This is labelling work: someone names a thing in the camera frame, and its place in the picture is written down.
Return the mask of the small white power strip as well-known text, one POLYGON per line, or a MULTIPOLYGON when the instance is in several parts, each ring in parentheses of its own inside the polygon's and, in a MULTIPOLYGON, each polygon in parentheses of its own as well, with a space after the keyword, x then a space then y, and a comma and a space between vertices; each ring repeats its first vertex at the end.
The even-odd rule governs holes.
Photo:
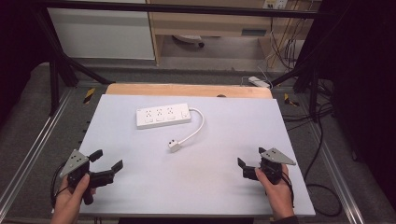
POLYGON ((247 80, 249 83, 253 84, 254 86, 262 87, 262 88, 270 88, 270 85, 268 83, 257 77, 249 77, 247 80))

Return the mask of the person's left hand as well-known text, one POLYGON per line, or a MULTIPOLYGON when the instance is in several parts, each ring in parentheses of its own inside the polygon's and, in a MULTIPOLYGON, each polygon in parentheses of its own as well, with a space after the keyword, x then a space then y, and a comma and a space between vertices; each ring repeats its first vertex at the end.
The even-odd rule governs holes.
POLYGON ((65 176, 61 190, 56 197, 54 213, 50 224, 77 224, 82 196, 89 186, 90 176, 85 174, 74 189, 68 187, 67 177, 65 176))

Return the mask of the black metal stand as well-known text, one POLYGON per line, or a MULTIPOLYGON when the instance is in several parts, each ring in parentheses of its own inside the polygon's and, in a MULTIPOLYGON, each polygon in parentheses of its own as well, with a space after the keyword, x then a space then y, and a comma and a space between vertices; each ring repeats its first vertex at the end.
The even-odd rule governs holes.
POLYGON ((66 55, 50 19, 50 14, 45 7, 33 6, 31 11, 41 33, 46 39, 46 43, 49 46, 49 77, 51 93, 51 109, 49 114, 51 116, 60 108, 61 100, 59 78, 63 80, 66 87, 76 87, 78 84, 78 78, 75 71, 78 70, 101 84, 112 84, 111 80, 95 74, 93 71, 66 55))
POLYGON ((318 99, 319 65, 320 65, 320 59, 311 58, 307 61, 301 62, 290 72, 272 81, 272 85, 276 86, 292 77, 298 77, 297 81, 293 85, 293 89, 296 93, 303 93, 306 89, 310 90, 308 116, 314 121, 318 120, 317 99, 318 99))

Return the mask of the white wall socket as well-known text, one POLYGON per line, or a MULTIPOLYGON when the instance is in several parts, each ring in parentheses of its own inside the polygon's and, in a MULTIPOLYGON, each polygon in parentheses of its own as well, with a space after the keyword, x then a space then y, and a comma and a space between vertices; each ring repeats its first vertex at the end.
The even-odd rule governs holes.
POLYGON ((264 0, 262 7, 269 9, 284 9, 288 0, 264 0))

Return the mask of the wooden desk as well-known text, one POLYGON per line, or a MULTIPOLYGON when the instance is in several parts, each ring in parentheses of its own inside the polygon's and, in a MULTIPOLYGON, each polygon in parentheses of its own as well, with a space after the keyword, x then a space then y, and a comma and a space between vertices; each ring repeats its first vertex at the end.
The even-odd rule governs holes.
MULTIPOLYGON (((263 8, 264 0, 146 0, 149 4, 263 8)), ((317 11, 322 0, 288 0, 284 9, 296 11, 317 11)), ((148 14, 153 37, 155 60, 163 56, 163 40, 167 35, 199 35, 253 37, 259 41, 262 53, 270 58, 270 64, 278 63, 276 55, 289 40, 292 30, 297 30, 297 40, 306 38, 312 21, 282 18, 260 18, 250 16, 207 15, 184 13, 148 14)))

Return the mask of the person's right hand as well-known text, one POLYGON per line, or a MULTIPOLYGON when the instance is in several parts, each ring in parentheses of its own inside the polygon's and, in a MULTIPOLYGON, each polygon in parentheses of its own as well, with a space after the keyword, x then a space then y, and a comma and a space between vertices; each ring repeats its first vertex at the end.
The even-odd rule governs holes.
POLYGON ((269 204, 273 211, 274 221, 279 221, 282 218, 293 217, 294 211, 288 184, 284 180, 281 180, 278 184, 273 185, 260 168, 255 169, 255 174, 266 192, 269 204))

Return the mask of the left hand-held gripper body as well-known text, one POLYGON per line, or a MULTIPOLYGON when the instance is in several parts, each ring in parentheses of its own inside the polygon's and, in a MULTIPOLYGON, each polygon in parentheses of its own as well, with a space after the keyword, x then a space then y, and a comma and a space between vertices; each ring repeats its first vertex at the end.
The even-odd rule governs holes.
POLYGON ((68 187, 73 189, 85 174, 90 176, 89 186, 82 196, 83 202, 86 205, 93 203, 91 189, 97 189, 108 184, 112 184, 115 177, 115 173, 111 168, 103 172, 91 172, 90 164, 89 156, 86 156, 75 149, 69 156, 69 159, 65 162, 60 173, 60 178, 67 176, 68 187))

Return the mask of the black curtain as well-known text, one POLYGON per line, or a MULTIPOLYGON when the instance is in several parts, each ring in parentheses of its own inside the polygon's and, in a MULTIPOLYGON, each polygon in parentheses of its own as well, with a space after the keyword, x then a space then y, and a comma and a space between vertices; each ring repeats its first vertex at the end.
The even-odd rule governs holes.
POLYGON ((396 0, 322 0, 299 60, 333 82, 351 148, 396 209, 396 0))
POLYGON ((29 0, 0 0, 0 124, 21 97, 48 48, 29 0))

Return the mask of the aluminium rail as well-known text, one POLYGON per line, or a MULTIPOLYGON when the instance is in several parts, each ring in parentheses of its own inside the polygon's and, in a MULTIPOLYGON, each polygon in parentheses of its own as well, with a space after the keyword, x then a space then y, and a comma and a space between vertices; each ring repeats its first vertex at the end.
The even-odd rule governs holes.
POLYGON ((55 110, 53 115, 47 118, 43 128, 40 130, 40 133, 21 162, 16 174, 12 177, 11 181, 7 185, 6 190, 0 196, 0 223, 3 222, 11 205, 14 203, 15 198, 20 192, 25 179, 30 174, 35 161, 39 157, 43 147, 46 145, 52 130, 64 112, 64 109, 70 100, 70 96, 74 93, 74 91, 74 88, 67 88, 64 91, 59 107, 55 110))
POLYGON ((330 147, 324 138, 324 131, 321 129, 319 123, 311 123, 309 127, 315 141, 318 143, 318 154, 323 160, 323 164, 330 176, 330 180, 344 208, 349 223, 364 224, 361 210, 355 202, 351 190, 331 153, 330 147))

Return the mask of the yellow black tape strip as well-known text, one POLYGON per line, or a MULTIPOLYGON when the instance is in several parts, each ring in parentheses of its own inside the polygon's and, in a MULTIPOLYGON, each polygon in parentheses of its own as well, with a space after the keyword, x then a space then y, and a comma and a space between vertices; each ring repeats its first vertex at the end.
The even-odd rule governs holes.
POLYGON ((284 93, 284 103, 287 105, 300 106, 298 102, 292 101, 287 93, 284 93))
POLYGON ((88 104, 88 103, 90 102, 90 100, 91 100, 91 98, 92 98, 94 92, 95 92, 95 88, 90 88, 90 89, 87 91, 87 93, 86 93, 86 95, 85 95, 85 97, 84 97, 84 100, 83 100, 83 104, 84 104, 84 105, 85 105, 85 104, 88 104))

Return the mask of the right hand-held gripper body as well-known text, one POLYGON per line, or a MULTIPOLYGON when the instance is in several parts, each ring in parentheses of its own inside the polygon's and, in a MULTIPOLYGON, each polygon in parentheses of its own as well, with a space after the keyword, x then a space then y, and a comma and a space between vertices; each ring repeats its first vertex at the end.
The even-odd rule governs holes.
POLYGON ((294 160, 274 147, 266 150, 260 156, 260 169, 273 185, 277 185, 281 179, 290 184, 289 177, 283 172, 282 165, 295 165, 294 160))

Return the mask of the wooden board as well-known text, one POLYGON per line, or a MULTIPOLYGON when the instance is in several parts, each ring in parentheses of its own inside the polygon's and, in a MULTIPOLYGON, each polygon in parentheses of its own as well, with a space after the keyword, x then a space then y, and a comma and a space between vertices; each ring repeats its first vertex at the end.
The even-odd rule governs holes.
POLYGON ((259 87, 146 83, 113 83, 108 86, 106 94, 202 97, 222 95, 228 98, 273 98, 270 90, 259 87))

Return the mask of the white cabinet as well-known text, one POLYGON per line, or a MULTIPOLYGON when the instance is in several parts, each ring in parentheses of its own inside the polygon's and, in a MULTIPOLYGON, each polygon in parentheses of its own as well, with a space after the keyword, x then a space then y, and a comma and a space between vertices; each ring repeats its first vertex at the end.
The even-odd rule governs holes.
POLYGON ((155 58, 147 12, 49 8, 64 52, 72 58, 155 58))

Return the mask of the black metal frame bar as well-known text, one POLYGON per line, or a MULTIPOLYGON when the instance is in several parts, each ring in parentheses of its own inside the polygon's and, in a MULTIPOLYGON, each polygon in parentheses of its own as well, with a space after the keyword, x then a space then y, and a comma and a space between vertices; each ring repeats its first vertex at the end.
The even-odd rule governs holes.
POLYGON ((275 17, 275 18, 298 18, 298 19, 328 19, 332 16, 332 13, 329 12, 296 11, 296 10, 286 10, 286 9, 158 5, 158 4, 93 2, 93 1, 72 1, 72 0, 35 0, 35 4, 41 7, 68 8, 68 9, 185 13, 185 14, 207 14, 207 15, 235 15, 235 16, 250 16, 250 17, 275 17))

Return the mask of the office chair base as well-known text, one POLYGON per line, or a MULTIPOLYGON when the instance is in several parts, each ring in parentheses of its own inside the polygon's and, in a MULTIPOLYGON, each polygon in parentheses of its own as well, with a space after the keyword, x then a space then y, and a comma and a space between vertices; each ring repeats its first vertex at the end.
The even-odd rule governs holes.
POLYGON ((175 35, 175 39, 185 43, 197 44, 199 48, 205 46, 203 39, 199 35, 175 35))

